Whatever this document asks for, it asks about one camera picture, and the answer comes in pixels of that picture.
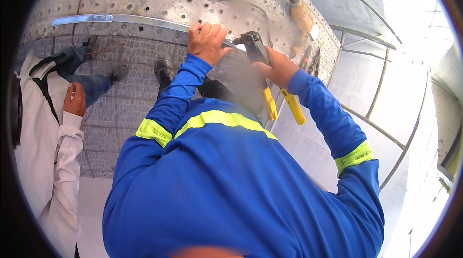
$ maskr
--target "red wire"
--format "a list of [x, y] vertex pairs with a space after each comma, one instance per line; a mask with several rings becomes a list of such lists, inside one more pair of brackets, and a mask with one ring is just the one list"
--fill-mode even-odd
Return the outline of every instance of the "red wire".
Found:
[[[79, 0], [79, 6], [77, 7], [77, 14], [79, 14], [79, 10], [81, 8], [81, 4], [82, 4], [82, 0]], [[75, 30], [75, 23], [72, 25], [72, 31], [71, 31], [71, 45], [72, 47], [74, 48], [74, 50], [76, 52], [78, 52], [77, 48], [75, 47], [75, 44], [74, 44], [74, 30]], [[82, 54], [82, 55], [93, 55], [93, 54], [99, 54], [99, 53], [106, 53], [106, 52], [109, 52], [109, 51], [112, 51], [120, 46], [122, 46], [122, 43], [118, 44], [116, 47], [113, 47], [109, 50], [105, 50], [107, 47], [111, 46], [111, 44], [109, 44], [108, 46], [104, 47], [102, 50], [100, 51], [97, 51], [97, 52], [92, 52], [92, 53], [81, 53], [81, 52], [78, 52], [79, 54]]]

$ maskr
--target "blue long-sleeve shirt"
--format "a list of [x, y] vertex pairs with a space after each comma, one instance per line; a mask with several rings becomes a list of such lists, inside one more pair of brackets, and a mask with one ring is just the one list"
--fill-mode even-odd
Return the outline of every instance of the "blue long-sleeve shirt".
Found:
[[253, 258], [376, 257], [384, 238], [379, 161], [324, 84], [299, 70], [288, 90], [325, 137], [337, 194], [322, 191], [239, 105], [190, 102], [209, 70], [188, 55], [122, 147], [103, 214], [109, 256], [166, 257], [205, 245]]

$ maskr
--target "reflective yellow stripe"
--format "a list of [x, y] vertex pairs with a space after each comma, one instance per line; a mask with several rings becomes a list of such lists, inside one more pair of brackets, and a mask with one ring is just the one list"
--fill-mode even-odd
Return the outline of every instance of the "reflective yellow stripe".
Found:
[[135, 136], [144, 139], [154, 139], [163, 148], [172, 139], [172, 134], [160, 126], [157, 122], [151, 119], [143, 119], [142, 123], [138, 127]]
[[340, 158], [335, 158], [336, 167], [338, 168], [338, 177], [347, 167], [359, 165], [364, 161], [374, 158], [373, 150], [368, 143], [368, 140], [362, 142], [357, 148], [351, 151], [348, 155]]
[[242, 126], [249, 130], [263, 132], [270, 139], [276, 139], [273, 134], [264, 129], [258, 122], [247, 119], [238, 113], [226, 113], [219, 110], [201, 112], [200, 115], [193, 116], [192, 118], [188, 119], [182, 129], [177, 132], [175, 138], [179, 137], [188, 128], [200, 128], [203, 127], [206, 123], [220, 123], [230, 127]]

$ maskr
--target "hand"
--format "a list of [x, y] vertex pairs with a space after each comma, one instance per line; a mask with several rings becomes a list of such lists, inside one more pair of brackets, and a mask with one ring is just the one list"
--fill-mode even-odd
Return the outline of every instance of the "hand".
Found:
[[269, 46], [266, 46], [265, 49], [269, 53], [269, 60], [272, 66], [267, 66], [262, 62], [254, 62], [252, 65], [276, 86], [287, 89], [289, 81], [291, 81], [291, 78], [300, 68], [285, 54], [275, 51]]
[[214, 26], [211, 23], [195, 23], [188, 30], [188, 53], [203, 59], [214, 67], [220, 58], [233, 50], [230, 47], [220, 48], [226, 35], [227, 30], [218, 23]]
[[85, 92], [80, 83], [69, 83], [68, 92], [66, 93], [66, 98], [64, 99], [63, 111], [84, 117]]

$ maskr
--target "person in white shirt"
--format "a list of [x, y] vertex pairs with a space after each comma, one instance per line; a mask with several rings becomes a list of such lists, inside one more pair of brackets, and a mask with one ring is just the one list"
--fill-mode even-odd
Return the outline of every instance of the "person in white shirt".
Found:
[[[79, 52], [86, 53], [86, 46]], [[86, 107], [127, 75], [124, 67], [108, 77], [74, 75], [87, 59], [72, 47], [44, 60], [31, 50], [18, 75], [23, 101], [20, 145], [15, 150], [18, 176], [33, 216], [65, 258], [74, 257], [79, 231], [76, 157], [83, 148], [80, 128]]]

